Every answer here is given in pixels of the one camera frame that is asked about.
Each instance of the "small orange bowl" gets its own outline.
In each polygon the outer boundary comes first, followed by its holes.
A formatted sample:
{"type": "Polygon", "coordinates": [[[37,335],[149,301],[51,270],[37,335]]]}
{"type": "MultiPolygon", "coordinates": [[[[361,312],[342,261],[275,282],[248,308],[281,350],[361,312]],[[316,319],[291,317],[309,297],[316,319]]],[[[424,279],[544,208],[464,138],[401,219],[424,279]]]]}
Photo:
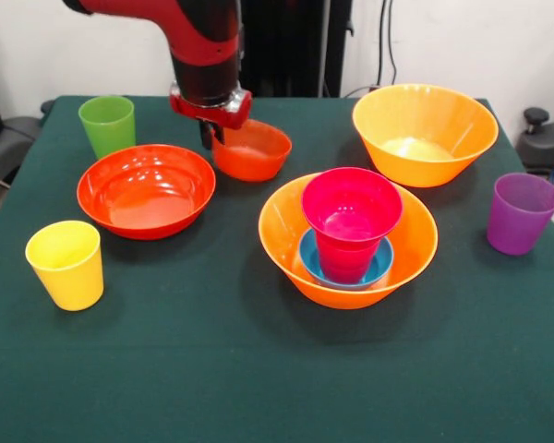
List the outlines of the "small orange bowl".
{"type": "Polygon", "coordinates": [[[497,140],[499,125],[476,100],[428,85],[374,90],[353,110],[353,122],[376,168],[396,183],[448,183],[497,140]]]}
{"type": "Polygon", "coordinates": [[[259,217],[260,241],[265,251],[303,295],[320,305],[358,309],[377,303],[425,270],[437,251],[437,226],[427,207],[396,185],[403,199],[403,216],[388,234],[394,249],[390,271],[363,291],[341,291],[315,283],[302,263],[297,245],[309,228],[302,211],[302,193],[316,175],[297,178],[277,189],[259,217]]]}
{"type": "Polygon", "coordinates": [[[157,240],[179,233],[205,209],[215,189],[211,165],[191,150],[143,145],[94,163],[78,183],[78,203],[112,233],[157,240]]]}
{"type": "Polygon", "coordinates": [[[245,182],[271,180],[292,150],[283,131],[256,120],[238,130],[225,128],[223,136],[225,144],[213,139],[213,161],[223,173],[245,182]]]}

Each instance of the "white wall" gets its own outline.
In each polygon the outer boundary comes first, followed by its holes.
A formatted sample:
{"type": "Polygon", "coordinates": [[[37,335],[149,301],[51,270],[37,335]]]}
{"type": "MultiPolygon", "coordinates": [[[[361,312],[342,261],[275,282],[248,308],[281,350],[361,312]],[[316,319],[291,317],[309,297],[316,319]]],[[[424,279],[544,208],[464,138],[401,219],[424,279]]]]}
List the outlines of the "white wall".
{"type": "MultiPolygon", "coordinates": [[[[343,93],[375,81],[378,70],[380,0],[354,2],[343,93]]],[[[526,106],[554,117],[554,0],[394,0],[392,30],[398,81],[489,98],[512,139],[526,106]]],[[[38,114],[62,94],[164,95],[172,79],[165,38],[149,22],[85,17],[61,0],[0,0],[6,117],[38,114]]]]}
{"type": "MultiPolygon", "coordinates": [[[[376,81],[380,8],[381,0],[354,0],[343,94],[376,81]]],[[[392,43],[397,82],[488,98],[512,140],[525,107],[544,106],[554,118],[554,0],[394,0],[392,43]]]]}
{"type": "Polygon", "coordinates": [[[152,23],[87,17],[62,0],[0,0],[0,112],[39,115],[63,94],[164,95],[168,45],[152,23]]]}

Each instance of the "small blue bowl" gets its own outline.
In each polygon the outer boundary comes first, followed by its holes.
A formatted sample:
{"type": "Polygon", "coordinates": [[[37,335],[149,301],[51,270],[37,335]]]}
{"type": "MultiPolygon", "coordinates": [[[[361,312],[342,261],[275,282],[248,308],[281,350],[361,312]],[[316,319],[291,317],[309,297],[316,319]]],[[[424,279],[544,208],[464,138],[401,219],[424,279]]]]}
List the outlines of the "small blue bowl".
{"type": "Polygon", "coordinates": [[[381,279],[391,268],[394,261],[394,250],[388,237],[383,237],[378,246],[376,255],[371,260],[371,265],[366,276],[356,284],[341,284],[328,280],[322,273],[318,259],[318,247],[316,246],[316,233],[308,229],[299,242],[299,256],[302,263],[312,277],[324,286],[341,291],[363,291],[373,283],[381,279]]]}

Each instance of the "yellow cup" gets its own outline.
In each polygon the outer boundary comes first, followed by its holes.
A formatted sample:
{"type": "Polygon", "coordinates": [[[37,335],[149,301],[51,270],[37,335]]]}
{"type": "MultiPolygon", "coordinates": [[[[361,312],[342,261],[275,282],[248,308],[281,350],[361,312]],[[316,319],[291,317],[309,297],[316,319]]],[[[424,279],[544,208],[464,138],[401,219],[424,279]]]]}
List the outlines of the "yellow cup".
{"type": "Polygon", "coordinates": [[[79,311],[101,298],[101,235],[91,224],[60,221],[45,226],[30,238],[25,257],[62,309],[79,311]]]}

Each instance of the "green cup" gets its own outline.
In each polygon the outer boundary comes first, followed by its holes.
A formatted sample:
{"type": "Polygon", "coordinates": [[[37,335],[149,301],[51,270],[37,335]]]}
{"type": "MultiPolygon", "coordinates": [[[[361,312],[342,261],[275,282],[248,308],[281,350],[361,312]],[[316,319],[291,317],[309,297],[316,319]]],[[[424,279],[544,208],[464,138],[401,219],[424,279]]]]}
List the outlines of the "green cup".
{"type": "Polygon", "coordinates": [[[80,106],[78,115],[97,159],[136,146],[136,117],[130,99],[96,97],[80,106]]]}

